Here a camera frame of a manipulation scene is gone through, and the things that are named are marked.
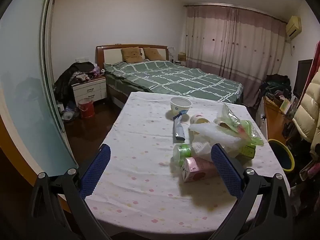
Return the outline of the green drink carton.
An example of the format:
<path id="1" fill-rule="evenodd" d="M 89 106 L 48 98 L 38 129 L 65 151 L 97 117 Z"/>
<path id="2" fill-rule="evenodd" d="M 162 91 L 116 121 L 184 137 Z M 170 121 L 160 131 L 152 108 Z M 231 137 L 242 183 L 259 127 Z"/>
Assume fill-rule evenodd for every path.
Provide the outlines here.
<path id="1" fill-rule="evenodd" d="M 239 154 L 236 156 L 236 159 L 242 162 L 247 162 L 252 160 L 255 157 L 256 146 L 253 144 L 248 144 L 243 146 L 239 150 Z"/>

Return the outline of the yellow rim trash bin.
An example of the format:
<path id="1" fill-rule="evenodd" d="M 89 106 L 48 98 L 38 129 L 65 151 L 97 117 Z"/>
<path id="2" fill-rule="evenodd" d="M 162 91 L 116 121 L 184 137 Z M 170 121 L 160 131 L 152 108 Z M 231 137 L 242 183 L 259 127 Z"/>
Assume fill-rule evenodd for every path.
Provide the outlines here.
<path id="1" fill-rule="evenodd" d="M 282 169 L 285 172 L 292 172 L 295 168 L 295 160 L 287 146 L 276 139 L 268 139 L 268 144 L 274 152 L 274 155 L 279 161 Z"/>

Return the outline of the pink milk carton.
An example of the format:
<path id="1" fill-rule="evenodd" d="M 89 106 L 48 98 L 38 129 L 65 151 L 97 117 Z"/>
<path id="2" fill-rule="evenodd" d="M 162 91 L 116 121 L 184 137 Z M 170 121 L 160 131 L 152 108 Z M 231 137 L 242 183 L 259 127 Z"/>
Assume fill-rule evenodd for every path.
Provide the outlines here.
<path id="1" fill-rule="evenodd" d="M 214 178 L 219 175 L 213 162 L 194 157 L 185 158 L 181 171 L 182 179 L 186 183 Z"/>

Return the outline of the green plastic bag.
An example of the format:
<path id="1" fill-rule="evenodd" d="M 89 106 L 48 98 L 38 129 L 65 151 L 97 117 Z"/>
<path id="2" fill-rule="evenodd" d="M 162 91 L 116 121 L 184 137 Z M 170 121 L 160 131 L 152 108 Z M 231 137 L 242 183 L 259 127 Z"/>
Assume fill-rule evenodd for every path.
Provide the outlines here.
<path id="1" fill-rule="evenodd" d="M 231 109 L 224 104 L 221 109 L 221 114 L 215 119 L 215 122 L 231 131 L 231 134 L 240 137 L 242 140 L 255 146 L 263 146 L 264 142 L 249 120 L 239 119 Z"/>

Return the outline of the small paper cup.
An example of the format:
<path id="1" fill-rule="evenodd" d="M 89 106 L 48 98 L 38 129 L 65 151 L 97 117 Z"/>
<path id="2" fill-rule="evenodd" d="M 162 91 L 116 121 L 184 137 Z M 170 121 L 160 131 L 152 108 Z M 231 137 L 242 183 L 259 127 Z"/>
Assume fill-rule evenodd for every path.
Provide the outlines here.
<path id="1" fill-rule="evenodd" d="M 195 114 L 190 118 L 190 124 L 202 124 L 208 122 L 209 120 L 206 119 L 202 114 Z"/>

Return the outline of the cream puffer jacket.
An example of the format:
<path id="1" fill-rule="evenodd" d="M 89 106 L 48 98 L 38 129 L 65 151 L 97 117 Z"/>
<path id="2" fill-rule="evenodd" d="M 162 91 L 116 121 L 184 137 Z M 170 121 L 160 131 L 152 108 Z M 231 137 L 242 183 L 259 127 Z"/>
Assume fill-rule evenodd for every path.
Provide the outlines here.
<path id="1" fill-rule="evenodd" d="M 319 144 L 319 70 L 309 83 L 293 117 L 301 137 L 311 143 L 310 153 L 316 155 Z"/>

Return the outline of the frosted glass sliding door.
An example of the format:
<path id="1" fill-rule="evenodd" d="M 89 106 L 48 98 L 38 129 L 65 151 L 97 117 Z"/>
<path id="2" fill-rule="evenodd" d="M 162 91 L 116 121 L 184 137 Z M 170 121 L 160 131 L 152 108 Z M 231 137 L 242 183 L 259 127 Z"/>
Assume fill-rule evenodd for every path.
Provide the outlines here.
<path id="1" fill-rule="evenodd" d="M 44 92 L 40 27 L 45 0 L 13 0 L 1 18 L 1 118 L 35 173 L 76 167 Z"/>

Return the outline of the dark clothes pile on desk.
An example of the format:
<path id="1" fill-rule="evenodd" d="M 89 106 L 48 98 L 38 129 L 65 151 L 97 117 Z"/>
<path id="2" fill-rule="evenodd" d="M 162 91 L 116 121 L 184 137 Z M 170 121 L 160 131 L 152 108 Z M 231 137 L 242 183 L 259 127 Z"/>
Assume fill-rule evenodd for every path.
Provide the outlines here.
<path id="1" fill-rule="evenodd" d="M 283 95 L 287 99 L 292 96 L 291 82 L 287 75 L 272 74 L 267 75 L 263 83 L 259 87 L 259 96 L 266 95 Z"/>

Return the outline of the clothes pile on nightstand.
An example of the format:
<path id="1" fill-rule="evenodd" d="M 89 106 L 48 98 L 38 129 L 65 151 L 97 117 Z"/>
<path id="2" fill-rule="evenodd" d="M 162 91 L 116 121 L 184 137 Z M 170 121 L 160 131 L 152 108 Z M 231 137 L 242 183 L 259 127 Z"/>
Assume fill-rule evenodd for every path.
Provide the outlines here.
<path id="1" fill-rule="evenodd" d="M 100 74 L 100 68 L 91 62 L 75 62 L 54 83 L 54 96 L 64 106 L 74 105 L 72 85 L 87 82 Z"/>

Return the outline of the wooden headboard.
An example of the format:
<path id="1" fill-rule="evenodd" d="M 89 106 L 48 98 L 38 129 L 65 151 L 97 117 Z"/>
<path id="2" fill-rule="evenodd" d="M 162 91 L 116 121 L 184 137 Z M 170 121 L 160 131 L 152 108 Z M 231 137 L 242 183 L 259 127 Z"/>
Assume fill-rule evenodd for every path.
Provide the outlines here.
<path id="1" fill-rule="evenodd" d="M 149 44 L 113 44 L 97 46 L 95 50 L 95 62 L 103 69 L 106 63 L 118 62 L 139 63 L 145 59 L 169 60 L 167 46 Z"/>

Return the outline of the left brown pillow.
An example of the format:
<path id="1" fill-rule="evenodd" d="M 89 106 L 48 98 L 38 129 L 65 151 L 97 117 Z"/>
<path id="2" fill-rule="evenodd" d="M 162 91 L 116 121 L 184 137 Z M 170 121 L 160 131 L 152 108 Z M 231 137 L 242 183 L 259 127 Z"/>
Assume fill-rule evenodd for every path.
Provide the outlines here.
<path id="1" fill-rule="evenodd" d="M 121 48 L 121 55 L 126 63 L 140 63 L 144 61 L 138 47 Z"/>

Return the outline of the brown pillow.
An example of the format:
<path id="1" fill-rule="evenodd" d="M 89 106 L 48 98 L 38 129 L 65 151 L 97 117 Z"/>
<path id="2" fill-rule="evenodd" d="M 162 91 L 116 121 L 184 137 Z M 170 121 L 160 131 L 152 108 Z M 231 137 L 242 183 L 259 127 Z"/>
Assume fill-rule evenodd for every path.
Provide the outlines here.
<path id="1" fill-rule="evenodd" d="M 143 48 L 145 58 L 150 61 L 163 61 L 165 58 L 158 52 L 156 48 Z"/>
<path id="2" fill-rule="evenodd" d="M 140 63 L 144 61 L 138 47 L 121 48 L 121 55 L 126 63 Z"/>

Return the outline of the black television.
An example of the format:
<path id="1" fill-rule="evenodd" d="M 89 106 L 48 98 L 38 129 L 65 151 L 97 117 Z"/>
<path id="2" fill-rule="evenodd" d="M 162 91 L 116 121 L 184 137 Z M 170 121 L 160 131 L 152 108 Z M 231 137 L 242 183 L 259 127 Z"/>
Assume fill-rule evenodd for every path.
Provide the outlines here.
<path id="1" fill-rule="evenodd" d="M 297 75 L 295 80 L 295 86 L 293 88 L 293 95 L 299 99 L 302 96 L 302 92 L 306 84 L 311 65 L 312 59 L 298 61 Z"/>

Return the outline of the right brown pillow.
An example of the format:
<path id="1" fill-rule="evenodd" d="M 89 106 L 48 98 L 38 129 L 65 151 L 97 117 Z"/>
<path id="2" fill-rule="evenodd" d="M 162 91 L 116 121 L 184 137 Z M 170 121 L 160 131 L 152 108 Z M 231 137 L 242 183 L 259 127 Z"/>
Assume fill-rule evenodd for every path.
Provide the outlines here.
<path id="1" fill-rule="evenodd" d="M 165 58 L 158 52 L 156 48 L 143 48 L 145 58 L 150 61 L 163 61 Z"/>

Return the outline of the wall air conditioner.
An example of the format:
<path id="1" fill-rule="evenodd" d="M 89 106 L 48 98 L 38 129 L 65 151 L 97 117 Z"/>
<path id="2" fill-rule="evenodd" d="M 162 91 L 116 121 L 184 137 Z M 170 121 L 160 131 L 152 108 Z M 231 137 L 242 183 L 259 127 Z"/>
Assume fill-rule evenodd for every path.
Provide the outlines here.
<path id="1" fill-rule="evenodd" d="M 292 40 L 302 31 L 301 20 L 298 16 L 292 16 L 286 25 L 286 39 Z"/>

